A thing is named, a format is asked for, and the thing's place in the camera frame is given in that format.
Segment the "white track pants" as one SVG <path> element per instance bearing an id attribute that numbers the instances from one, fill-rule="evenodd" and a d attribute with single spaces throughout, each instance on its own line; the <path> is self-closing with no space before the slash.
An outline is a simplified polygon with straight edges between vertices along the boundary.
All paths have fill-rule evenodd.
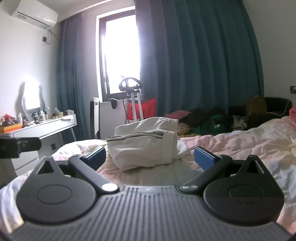
<path id="1" fill-rule="evenodd" d="M 107 148 L 121 171 L 166 165 L 190 153 L 177 132 L 178 120 L 152 117 L 116 127 Z"/>

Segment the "pile of dark clothes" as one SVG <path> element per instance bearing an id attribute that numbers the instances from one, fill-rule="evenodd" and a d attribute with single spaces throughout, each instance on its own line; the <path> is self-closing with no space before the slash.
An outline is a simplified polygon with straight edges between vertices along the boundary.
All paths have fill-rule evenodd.
<path id="1" fill-rule="evenodd" d="M 178 120 L 180 137 L 215 136 L 258 127 L 269 120 L 288 116 L 290 109 L 292 102 L 289 99 L 256 96 L 248 99 L 245 105 L 229 107 L 227 111 L 215 106 L 211 110 L 178 110 L 166 117 Z"/>

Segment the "orange box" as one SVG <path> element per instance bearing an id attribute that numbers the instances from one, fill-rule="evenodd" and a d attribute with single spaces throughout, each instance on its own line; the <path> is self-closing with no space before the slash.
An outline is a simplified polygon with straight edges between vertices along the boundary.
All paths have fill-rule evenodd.
<path id="1" fill-rule="evenodd" d="M 16 130 L 19 130 L 22 128 L 22 124 L 21 123 L 17 123 L 15 125 L 11 125 L 11 126 L 2 126 L 0 127 L 0 133 L 9 133 L 9 132 L 13 132 L 13 131 L 16 131 Z"/>

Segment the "white dressing table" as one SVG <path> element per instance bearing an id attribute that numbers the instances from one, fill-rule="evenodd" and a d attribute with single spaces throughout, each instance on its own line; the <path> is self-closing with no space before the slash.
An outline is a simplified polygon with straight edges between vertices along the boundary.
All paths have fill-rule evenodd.
<path id="1" fill-rule="evenodd" d="M 1 134 L 1 186 L 34 169 L 41 159 L 42 140 L 77 125 L 76 116 L 66 115 Z"/>

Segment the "white radiator panel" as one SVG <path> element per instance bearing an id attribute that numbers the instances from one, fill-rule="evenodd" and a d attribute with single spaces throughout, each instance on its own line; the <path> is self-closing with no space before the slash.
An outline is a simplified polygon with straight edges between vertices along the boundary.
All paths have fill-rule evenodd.
<path id="1" fill-rule="evenodd" d="M 117 126 L 127 123 L 125 100 L 111 99 L 100 102 L 98 97 L 90 101 L 90 137 L 105 139 L 114 135 Z"/>

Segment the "vanity mirror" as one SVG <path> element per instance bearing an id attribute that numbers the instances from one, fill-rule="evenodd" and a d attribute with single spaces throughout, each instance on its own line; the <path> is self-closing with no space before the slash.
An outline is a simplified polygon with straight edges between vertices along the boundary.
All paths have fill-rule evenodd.
<path id="1" fill-rule="evenodd" d="M 45 111 L 43 88 L 37 81 L 27 81 L 23 86 L 21 105 L 28 121 L 34 120 L 34 113 Z"/>

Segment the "teal curtain left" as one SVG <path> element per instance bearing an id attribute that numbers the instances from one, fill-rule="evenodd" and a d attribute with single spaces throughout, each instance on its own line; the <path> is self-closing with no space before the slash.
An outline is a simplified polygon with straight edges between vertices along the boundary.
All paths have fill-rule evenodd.
<path id="1" fill-rule="evenodd" d="M 57 101 L 63 111 L 76 114 L 75 138 L 89 138 L 82 81 L 82 15 L 78 13 L 61 22 L 57 65 Z"/>

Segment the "teal curtain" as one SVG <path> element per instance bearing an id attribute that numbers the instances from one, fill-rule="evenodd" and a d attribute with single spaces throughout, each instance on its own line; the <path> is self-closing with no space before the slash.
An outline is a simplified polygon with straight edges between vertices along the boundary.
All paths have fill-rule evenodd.
<path id="1" fill-rule="evenodd" d="M 78 13 L 61 22 L 57 65 L 57 101 L 63 111 L 76 114 L 75 138 L 89 138 L 82 81 L 82 15 Z"/>
<path id="2" fill-rule="evenodd" d="M 135 1 L 144 94 L 157 115 L 264 95 L 256 35 L 242 1 Z"/>

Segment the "red bag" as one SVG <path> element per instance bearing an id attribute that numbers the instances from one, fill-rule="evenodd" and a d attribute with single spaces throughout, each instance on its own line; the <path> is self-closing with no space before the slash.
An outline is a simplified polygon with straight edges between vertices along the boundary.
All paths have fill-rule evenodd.
<path id="1" fill-rule="evenodd" d="M 142 112 L 143 112 L 144 119 L 156 116 L 156 104 L 157 104 L 157 101 L 155 99 L 147 99 L 142 102 Z M 131 121 L 133 120 L 131 101 L 128 103 L 128 107 L 127 107 L 127 119 Z"/>

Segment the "garment steamer stand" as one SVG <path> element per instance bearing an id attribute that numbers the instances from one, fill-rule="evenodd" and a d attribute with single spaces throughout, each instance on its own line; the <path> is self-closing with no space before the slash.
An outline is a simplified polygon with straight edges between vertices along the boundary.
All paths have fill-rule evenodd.
<path id="1" fill-rule="evenodd" d="M 135 86 L 130 86 L 128 81 L 133 80 L 136 85 Z M 142 99 L 140 96 L 140 89 L 143 88 L 143 84 L 136 78 L 128 77 L 124 78 L 120 84 L 119 84 L 119 90 L 122 92 L 126 93 L 126 99 L 125 99 L 125 123 L 129 123 L 130 120 L 128 119 L 127 116 L 127 111 L 128 111 L 128 104 L 131 101 L 132 102 L 132 116 L 134 121 L 138 121 L 137 117 L 137 108 L 136 108 L 136 101 L 138 104 L 138 109 L 139 109 L 139 119 L 142 121 L 144 120 L 144 114 L 142 111 Z"/>

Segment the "teal curtain right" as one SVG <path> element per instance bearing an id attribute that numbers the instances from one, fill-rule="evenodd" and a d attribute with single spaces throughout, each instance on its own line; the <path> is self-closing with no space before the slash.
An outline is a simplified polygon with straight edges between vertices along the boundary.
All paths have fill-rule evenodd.
<path id="1" fill-rule="evenodd" d="M 144 94 L 157 115 L 264 95 L 256 35 L 242 1 L 135 1 Z"/>

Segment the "window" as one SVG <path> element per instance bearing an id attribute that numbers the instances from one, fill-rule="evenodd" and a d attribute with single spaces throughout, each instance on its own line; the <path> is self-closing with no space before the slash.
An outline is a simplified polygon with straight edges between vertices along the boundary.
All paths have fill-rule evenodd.
<path id="1" fill-rule="evenodd" d="M 135 10 L 96 18 L 96 66 L 103 101 L 123 99 L 119 84 L 140 79 L 140 49 Z"/>

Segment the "white air conditioner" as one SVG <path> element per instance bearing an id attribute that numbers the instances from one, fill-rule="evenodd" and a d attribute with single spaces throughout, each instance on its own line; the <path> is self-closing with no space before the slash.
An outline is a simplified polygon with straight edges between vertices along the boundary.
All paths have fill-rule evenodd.
<path id="1" fill-rule="evenodd" d="M 58 20 L 58 13 L 39 1 L 17 1 L 11 16 L 46 31 Z"/>

